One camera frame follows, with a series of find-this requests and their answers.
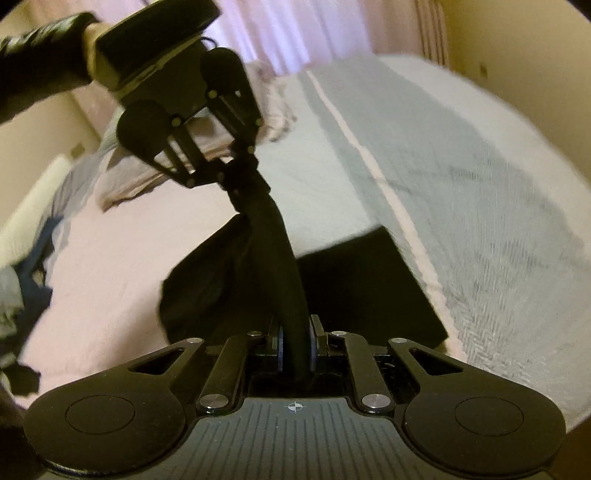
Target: yellow pillow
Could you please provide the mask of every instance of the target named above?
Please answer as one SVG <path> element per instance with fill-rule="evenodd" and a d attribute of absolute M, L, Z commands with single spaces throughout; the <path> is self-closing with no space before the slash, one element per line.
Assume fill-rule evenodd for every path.
<path fill-rule="evenodd" d="M 33 248 L 39 221 L 72 169 L 72 161 L 58 155 L 43 172 L 0 231 L 0 268 L 24 258 Z"/>

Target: beige wall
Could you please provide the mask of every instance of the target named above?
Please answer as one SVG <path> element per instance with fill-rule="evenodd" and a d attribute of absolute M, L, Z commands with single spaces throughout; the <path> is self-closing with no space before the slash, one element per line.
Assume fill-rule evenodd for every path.
<path fill-rule="evenodd" d="M 591 23 L 567 0 L 440 1 L 454 68 L 517 107 L 591 180 Z"/>
<path fill-rule="evenodd" d="M 0 37 L 31 28 L 26 6 L 21 5 L 0 22 Z M 0 125 L 0 225 L 50 161 L 57 154 L 69 154 L 78 143 L 86 151 L 93 151 L 98 138 L 69 93 L 38 103 L 11 122 Z"/>

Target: curtain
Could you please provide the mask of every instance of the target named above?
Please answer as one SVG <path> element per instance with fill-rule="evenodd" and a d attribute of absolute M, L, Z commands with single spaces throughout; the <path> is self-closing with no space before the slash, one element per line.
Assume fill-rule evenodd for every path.
<path fill-rule="evenodd" d="M 269 63 L 278 75 L 371 52 L 423 56 L 418 1 L 435 0 L 216 0 L 222 16 L 205 34 L 245 62 Z M 142 0 L 30 1 L 37 24 L 84 10 L 116 23 L 143 6 Z M 108 92 L 91 85 L 74 95 L 102 134 L 115 108 Z"/>

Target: mattress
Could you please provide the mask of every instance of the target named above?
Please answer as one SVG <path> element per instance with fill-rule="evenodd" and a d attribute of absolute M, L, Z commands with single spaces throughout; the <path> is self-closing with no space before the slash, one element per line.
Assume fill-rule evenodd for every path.
<path fill-rule="evenodd" d="M 569 162 L 498 98 L 415 57 L 357 57 L 287 84 L 298 121 L 257 156 L 295 253 L 385 225 L 450 355 L 549 396 L 569 428 L 582 421 L 591 191 Z M 64 207 L 52 305 L 21 356 L 40 393 L 164 346 L 162 280 L 234 213 L 216 185 L 172 181 L 103 213 L 99 162 Z"/>

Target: person's arm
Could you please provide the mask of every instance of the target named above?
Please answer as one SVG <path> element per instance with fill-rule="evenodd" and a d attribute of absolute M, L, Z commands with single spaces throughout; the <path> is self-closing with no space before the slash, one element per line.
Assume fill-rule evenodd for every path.
<path fill-rule="evenodd" d="M 84 32 L 96 22 L 84 12 L 0 40 L 0 124 L 39 100 L 92 81 Z"/>

